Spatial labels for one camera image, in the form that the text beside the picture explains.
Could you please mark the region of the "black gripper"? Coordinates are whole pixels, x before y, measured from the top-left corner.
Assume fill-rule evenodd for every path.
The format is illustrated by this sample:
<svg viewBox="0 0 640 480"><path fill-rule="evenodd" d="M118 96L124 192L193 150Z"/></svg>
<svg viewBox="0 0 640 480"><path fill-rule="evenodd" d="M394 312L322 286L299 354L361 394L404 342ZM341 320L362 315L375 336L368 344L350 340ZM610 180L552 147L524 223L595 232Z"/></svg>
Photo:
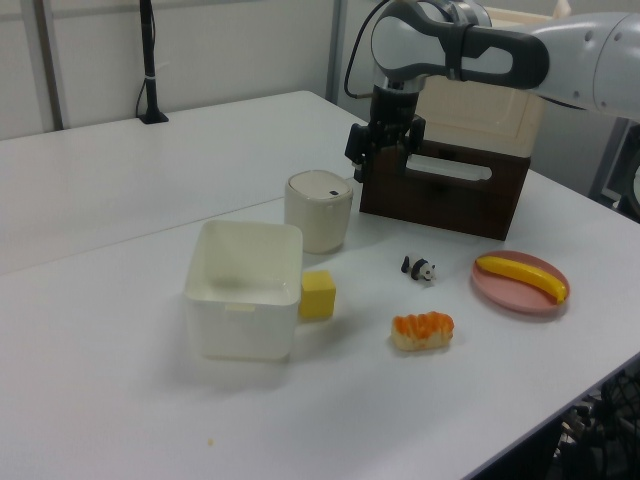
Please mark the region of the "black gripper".
<svg viewBox="0 0 640 480"><path fill-rule="evenodd" d="M426 120L416 114L418 99L418 93L374 88L370 120L367 125L351 126L345 148L356 182L364 182L365 166L387 149L397 151L398 173L405 173L407 161L420 149L426 129Z"/></svg>

